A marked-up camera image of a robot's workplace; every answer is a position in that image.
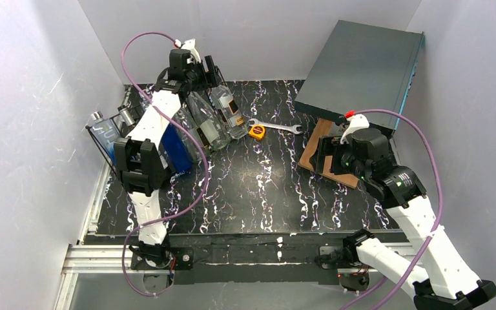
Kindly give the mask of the blue bottle with silver cap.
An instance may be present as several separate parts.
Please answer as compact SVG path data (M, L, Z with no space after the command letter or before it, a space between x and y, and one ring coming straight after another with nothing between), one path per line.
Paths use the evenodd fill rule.
M116 163L114 142L120 137L120 132L111 118L105 118L100 111L91 114L93 125L89 131L103 147L113 164Z

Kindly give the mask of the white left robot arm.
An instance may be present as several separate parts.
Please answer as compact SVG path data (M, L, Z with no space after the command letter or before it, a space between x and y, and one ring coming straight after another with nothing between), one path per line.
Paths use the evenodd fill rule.
M195 47L183 45L171 50L168 75L160 76L156 91L147 96L149 108L138 124L124 138L114 142L115 167L124 189L130 195L138 220L133 229L138 233L138 249L153 255L165 250L166 221L175 215L163 217L159 201L160 188L165 181L164 168L158 154L158 145L169 125L173 125L195 144L203 155L202 144L173 117L181 108L183 100L193 90L216 86L211 70L205 70Z

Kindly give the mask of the dark green wine bottle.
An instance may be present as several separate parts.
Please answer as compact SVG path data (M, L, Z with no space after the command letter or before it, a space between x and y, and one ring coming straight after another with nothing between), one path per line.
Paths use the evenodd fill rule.
M132 114L130 113L130 109L127 106L122 105L118 107L118 112L127 127L131 127L136 124L136 121L133 118Z

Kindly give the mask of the clear bottle with black cap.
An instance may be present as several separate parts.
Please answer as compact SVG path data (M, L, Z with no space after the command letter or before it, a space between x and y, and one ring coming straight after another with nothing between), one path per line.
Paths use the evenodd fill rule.
M218 85L211 89L210 96L231 138L239 140L247 135L247 124L231 90L225 85Z

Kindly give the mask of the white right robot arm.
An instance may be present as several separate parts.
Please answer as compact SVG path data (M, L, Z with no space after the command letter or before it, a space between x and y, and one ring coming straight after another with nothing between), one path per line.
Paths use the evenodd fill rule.
M395 163L389 141L378 129L324 136L319 153L332 158L330 171L350 173L403 230L416 255L407 259L361 229L339 248L322 247L322 269L367 265L400 284L417 309L475 309L496 297L496 285L477 276L461 258L444 229L435 225L431 202L417 175Z

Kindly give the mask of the clear bottle with gold rim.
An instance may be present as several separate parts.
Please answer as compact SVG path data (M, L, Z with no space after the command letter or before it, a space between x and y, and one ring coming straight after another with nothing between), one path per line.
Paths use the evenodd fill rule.
M197 92L191 92L187 97L187 105L211 149L217 151L226 148L231 139L211 104Z

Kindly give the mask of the blue square glass bottle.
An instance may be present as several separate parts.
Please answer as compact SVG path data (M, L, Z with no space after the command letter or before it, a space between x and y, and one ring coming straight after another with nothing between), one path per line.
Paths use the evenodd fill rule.
M161 144L178 173L186 172L191 169L192 161L189 153L186 151L184 144L173 125L169 124L165 129L161 138Z

